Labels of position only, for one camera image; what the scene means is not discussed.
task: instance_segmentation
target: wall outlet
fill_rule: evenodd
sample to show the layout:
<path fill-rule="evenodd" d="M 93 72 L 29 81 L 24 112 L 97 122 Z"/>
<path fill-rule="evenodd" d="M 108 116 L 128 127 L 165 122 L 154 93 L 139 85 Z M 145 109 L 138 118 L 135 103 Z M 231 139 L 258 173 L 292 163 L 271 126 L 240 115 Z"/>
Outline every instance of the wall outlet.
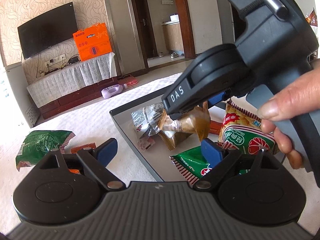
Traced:
<path fill-rule="evenodd" d="M 55 57 L 55 58 L 52 58 L 52 59 L 46 61 L 46 62 L 44 63 L 44 65 L 45 65 L 45 67 L 50 67 L 50 66 L 52 66 L 53 64 L 56 64 L 56 63 L 58 63 L 58 62 L 60 62 L 60 61 L 63 61 L 63 60 L 65 60 L 65 59 L 66 59 L 66 54 L 62 54 L 62 55 L 60 55 L 60 56 L 57 56 L 57 57 Z"/>
<path fill-rule="evenodd" d="M 161 0 L 162 4 L 173 4 L 173 0 Z"/>

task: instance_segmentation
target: tv stand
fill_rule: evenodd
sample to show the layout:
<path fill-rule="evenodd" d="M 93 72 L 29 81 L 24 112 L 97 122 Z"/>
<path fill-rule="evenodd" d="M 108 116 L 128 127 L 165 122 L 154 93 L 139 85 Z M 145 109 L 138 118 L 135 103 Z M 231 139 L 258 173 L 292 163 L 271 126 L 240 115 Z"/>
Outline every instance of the tv stand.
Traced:
<path fill-rule="evenodd" d="M 29 85 L 27 90 L 43 118 L 99 98 L 102 89 L 118 84 L 114 55 L 110 52 L 66 66 Z"/>
<path fill-rule="evenodd" d="M 101 82 L 81 88 L 71 94 L 58 98 L 39 108 L 44 119 L 48 119 L 56 114 L 62 113 L 73 107 L 89 102 L 101 97 L 101 90 L 118 84 L 117 78 L 112 77 L 102 80 Z"/>

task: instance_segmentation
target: finger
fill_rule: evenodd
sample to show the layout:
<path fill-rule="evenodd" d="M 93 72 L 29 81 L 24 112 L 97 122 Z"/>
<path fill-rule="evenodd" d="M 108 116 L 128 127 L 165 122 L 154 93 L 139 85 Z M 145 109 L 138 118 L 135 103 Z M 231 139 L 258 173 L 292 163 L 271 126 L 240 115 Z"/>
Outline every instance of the finger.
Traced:
<path fill-rule="evenodd" d="M 310 65 L 311 65 L 313 68 L 320 67 L 320 58 L 311 61 L 311 62 L 310 62 Z"/>
<path fill-rule="evenodd" d="M 280 151 L 282 151 L 284 154 L 288 154 L 292 151 L 292 142 L 290 138 L 282 133 L 279 128 L 275 129 L 273 136 L 275 137 Z"/>
<path fill-rule="evenodd" d="M 302 157 L 299 152 L 292 148 L 292 142 L 288 136 L 283 134 L 279 128 L 275 129 L 274 137 L 279 150 L 287 155 L 289 163 L 293 169 L 299 169 L 302 166 Z"/>
<path fill-rule="evenodd" d="M 262 119 L 281 121 L 320 109 L 320 67 L 300 76 L 265 103 L 257 114 Z"/>
<path fill-rule="evenodd" d="M 266 119 L 262 119 L 260 128 L 263 133 L 271 133 L 275 130 L 276 126 L 273 122 Z"/>
<path fill-rule="evenodd" d="M 295 170 L 300 169 L 302 167 L 302 157 L 299 152 L 296 150 L 292 150 L 290 153 L 287 154 L 287 158 L 291 167 Z"/>

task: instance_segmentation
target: orange box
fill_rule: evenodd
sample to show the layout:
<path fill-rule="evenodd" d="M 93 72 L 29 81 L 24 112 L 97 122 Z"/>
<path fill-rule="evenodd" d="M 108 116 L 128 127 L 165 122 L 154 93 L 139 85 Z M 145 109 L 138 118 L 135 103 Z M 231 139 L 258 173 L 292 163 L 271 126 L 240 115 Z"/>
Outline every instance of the orange box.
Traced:
<path fill-rule="evenodd" d="M 112 52 L 105 23 L 97 23 L 73 34 L 81 61 Z"/>

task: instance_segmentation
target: shoe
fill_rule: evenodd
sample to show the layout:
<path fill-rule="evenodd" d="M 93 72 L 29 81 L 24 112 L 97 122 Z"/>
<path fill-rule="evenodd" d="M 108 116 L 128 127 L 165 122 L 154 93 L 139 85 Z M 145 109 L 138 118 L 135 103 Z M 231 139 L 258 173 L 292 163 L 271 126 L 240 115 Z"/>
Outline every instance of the shoe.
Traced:
<path fill-rule="evenodd" d="M 175 58 L 175 57 L 179 57 L 179 54 L 174 52 L 174 53 L 171 54 L 171 58 Z"/>

